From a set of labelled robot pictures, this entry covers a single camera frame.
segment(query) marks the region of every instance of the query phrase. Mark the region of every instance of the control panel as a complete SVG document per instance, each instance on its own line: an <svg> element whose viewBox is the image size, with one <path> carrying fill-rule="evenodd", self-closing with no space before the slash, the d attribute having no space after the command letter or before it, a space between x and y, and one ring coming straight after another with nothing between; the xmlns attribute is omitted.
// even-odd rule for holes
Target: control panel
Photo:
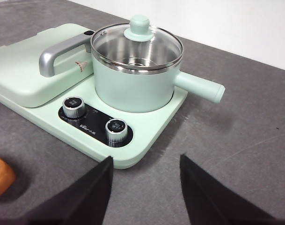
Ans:
<svg viewBox="0 0 285 225"><path fill-rule="evenodd" d="M133 130L126 121L110 117L77 96L64 99L58 115L71 126L113 148L123 147L133 138Z"/></svg>

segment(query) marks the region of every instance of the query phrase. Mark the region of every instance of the control knob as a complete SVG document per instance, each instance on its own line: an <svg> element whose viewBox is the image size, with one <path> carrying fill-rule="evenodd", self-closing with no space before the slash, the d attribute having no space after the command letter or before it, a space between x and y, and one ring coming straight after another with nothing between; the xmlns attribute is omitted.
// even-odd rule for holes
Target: control knob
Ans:
<svg viewBox="0 0 285 225"><path fill-rule="evenodd" d="M111 119L106 123L106 137L109 142L123 142L128 135L128 125L124 120Z"/></svg>
<svg viewBox="0 0 285 225"><path fill-rule="evenodd" d="M62 108L64 115L72 119L83 116L86 111L83 99L77 96L72 96L64 99Z"/></svg>

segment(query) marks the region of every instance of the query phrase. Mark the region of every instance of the mint green handle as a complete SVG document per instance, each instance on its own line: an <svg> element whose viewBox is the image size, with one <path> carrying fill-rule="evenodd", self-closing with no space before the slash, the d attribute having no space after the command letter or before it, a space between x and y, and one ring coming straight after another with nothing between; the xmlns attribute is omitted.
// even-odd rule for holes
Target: mint green handle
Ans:
<svg viewBox="0 0 285 225"><path fill-rule="evenodd" d="M220 102L226 89L219 83L208 81L182 71L176 75L174 85L214 103Z"/></svg>
<svg viewBox="0 0 285 225"><path fill-rule="evenodd" d="M145 15L134 15L130 19L130 27L124 31L124 36L132 41L149 41L153 38L149 25L150 21Z"/></svg>

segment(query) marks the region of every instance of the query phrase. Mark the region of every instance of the mint green pot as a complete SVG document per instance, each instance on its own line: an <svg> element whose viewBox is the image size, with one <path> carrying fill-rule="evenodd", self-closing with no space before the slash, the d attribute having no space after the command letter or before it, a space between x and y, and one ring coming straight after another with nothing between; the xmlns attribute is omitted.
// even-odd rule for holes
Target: mint green pot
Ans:
<svg viewBox="0 0 285 225"><path fill-rule="evenodd" d="M175 86L214 103L224 94L223 85L180 71L181 41L150 26L143 15L97 30L90 43L96 93L118 110L157 110L170 101Z"/></svg>
<svg viewBox="0 0 285 225"><path fill-rule="evenodd" d="M225 88L180 71L180 65L153 75L128 74L101 64L92 56L95 90L99 98L113 108L135 113L150 112L165 106L175 86L214 103L219 103Z"/></svg>

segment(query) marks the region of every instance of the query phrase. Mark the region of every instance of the pot lid knob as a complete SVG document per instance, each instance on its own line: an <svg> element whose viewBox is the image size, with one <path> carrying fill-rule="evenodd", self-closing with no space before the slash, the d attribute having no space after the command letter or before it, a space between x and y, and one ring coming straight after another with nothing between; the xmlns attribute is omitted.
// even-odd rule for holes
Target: pot lid knob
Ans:
<svg viewBox="0 0 285 225"><path fill-rule="evenodd" d="M149 25L150 21L145 15L135 15L130 20L130 27L124 30L124 36L132 41L149 41L153 38Z"/></svg>

